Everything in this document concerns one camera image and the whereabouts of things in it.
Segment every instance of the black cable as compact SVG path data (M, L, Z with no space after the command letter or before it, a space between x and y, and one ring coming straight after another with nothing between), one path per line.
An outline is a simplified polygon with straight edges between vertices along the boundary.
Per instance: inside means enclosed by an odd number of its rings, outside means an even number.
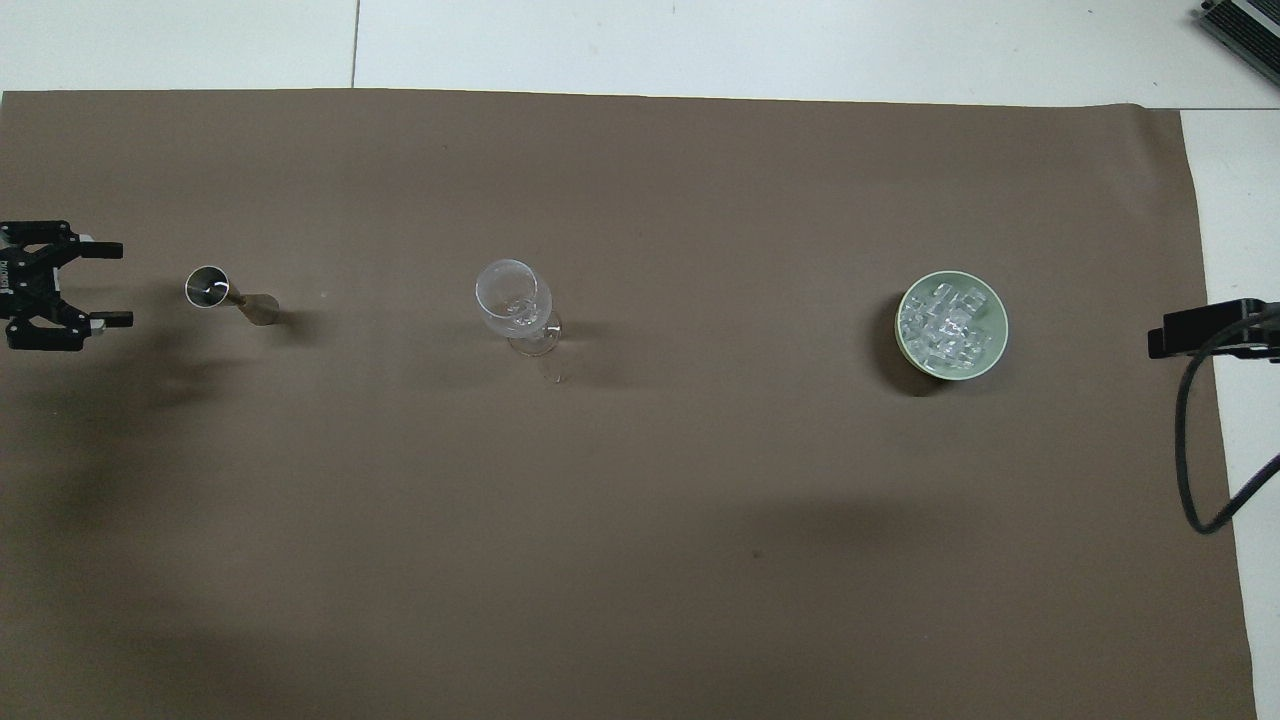
M1253 493L1258 492L1272 475L1280 473L1280 455L1271 459L1270 462L1262 466L1261 470L1254 473L1249 482L1244 483L1240 492L1228 501L1221 511L1210 521L1207 525L1201 523L1199 514L1196 512L1196 501L1192 498L1192 486L1190 480L1187 478L1187 398L1192 392L1192 380L1196 379L1196 370L1213 355L1213 351L1222 345L1229 337L1240 333L1248 328L1266 323L1267 320L1274 320L1280 318L1280 304L1275 304L1262 313L1256 315L1249 315L1248 318L1242 318L1230 325L1219 331L1213 337L1208 338L1196 355L1192 356L1192 361L1187 364L1187 369L1183 370L1183 380L1178 386L1178 404L1174 406L1174 465L1178 470L1178 495L1183 500L1183 512L1187 514L1187 521L1192 524L1192 528L1202 536L1216 533L1225 525L1236 510L1244 506L1245 502Z

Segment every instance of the bowl of ice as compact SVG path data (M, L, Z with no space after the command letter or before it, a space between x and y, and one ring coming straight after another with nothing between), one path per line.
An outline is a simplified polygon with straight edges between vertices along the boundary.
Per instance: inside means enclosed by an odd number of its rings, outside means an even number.
M943 380L968 380L1005 354L1009 314L989 284L960 270L940 270L902 295L893 333L919 370Z

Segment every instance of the brown mat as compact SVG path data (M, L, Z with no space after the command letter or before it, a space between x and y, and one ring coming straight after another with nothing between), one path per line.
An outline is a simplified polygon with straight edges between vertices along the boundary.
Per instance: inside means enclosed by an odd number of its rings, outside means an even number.
M5 94L0 215L137 327L0 352L4 717L1251 717L1184 523L1179 118L463 92ZM471 296L548 279L516 356ZM285 324L196 310L197 265ZM960 268L988 375L887 313ZM1197 486L1225 491L1206 378Z

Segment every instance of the clear wine glass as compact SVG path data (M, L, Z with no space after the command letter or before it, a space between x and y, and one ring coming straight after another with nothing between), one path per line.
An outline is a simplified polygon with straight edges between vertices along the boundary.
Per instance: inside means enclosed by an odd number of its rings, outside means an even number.
M520 260L495 260L476 278L476 302L489 329L521 355L547 355L559 342L559 315L552 290Z

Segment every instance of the white floor tile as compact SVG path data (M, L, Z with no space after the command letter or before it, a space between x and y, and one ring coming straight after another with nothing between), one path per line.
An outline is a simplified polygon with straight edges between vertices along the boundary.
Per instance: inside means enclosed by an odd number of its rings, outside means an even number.
M1280 108L1193 0L364 0L357 87Z
M0 1L0 90L346 87L356 0Z
M1199 201L1210 301L1280 301L1280 111L1184 111L1183 128ZM1280 365L1221 357L1213 372L1234 492L1280 452ZM1174 492L1172 470L1169 483ZM1216 511L1206 509L1202 515ZM1277 720L1280 479L1262 488L1234 525L1258 717Z

